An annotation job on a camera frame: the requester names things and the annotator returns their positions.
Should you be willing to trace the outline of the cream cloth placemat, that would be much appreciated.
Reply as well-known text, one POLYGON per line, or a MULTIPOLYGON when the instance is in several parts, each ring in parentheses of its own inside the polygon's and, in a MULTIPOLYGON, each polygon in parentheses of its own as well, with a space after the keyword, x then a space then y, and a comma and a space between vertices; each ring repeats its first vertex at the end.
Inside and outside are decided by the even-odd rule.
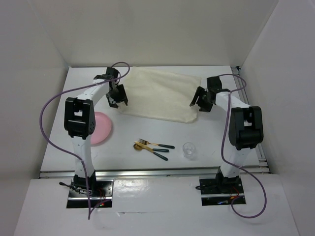
POLYGON ((123 79, 128 104, 118 111, 125 115, 192 123, 197 110, 190 106, 201 78, 167 71, 133 67, 123 79))

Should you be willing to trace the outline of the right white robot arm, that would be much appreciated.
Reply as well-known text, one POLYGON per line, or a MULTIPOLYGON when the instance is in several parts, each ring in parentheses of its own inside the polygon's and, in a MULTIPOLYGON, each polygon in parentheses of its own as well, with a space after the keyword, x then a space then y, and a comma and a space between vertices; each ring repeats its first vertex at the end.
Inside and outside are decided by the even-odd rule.
POLYGON ((226 111, 221 144, 223 164, 215 179, 215 188, 227 192, 239 182, 240 170, 250 151, 263 141, 262 110, 250 106, 232 95, 237 91, 223 88, 220 76, 206 79, 207 87, 198 87, 190 106, 197 105, 200 112, 211 112, 213 106, 226 111))

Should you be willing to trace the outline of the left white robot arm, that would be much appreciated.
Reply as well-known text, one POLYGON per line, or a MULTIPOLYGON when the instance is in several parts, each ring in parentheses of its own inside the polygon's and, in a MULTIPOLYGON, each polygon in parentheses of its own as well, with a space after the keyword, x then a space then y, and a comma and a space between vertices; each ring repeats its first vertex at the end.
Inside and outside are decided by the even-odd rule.
POLYGON ((119 77, 117 69, 108 67, 105 74, 94 77, 91 87, 65 100, 64 128, 71 137, 74 154, 80 157, 75 161, 73 182, 86 196, 97 191, 91 154, 91 137, 96 128, 94 107, 104 96, 111 108, 117 109, 120 103, 128 104, 124 86, 116 81, 119 77))

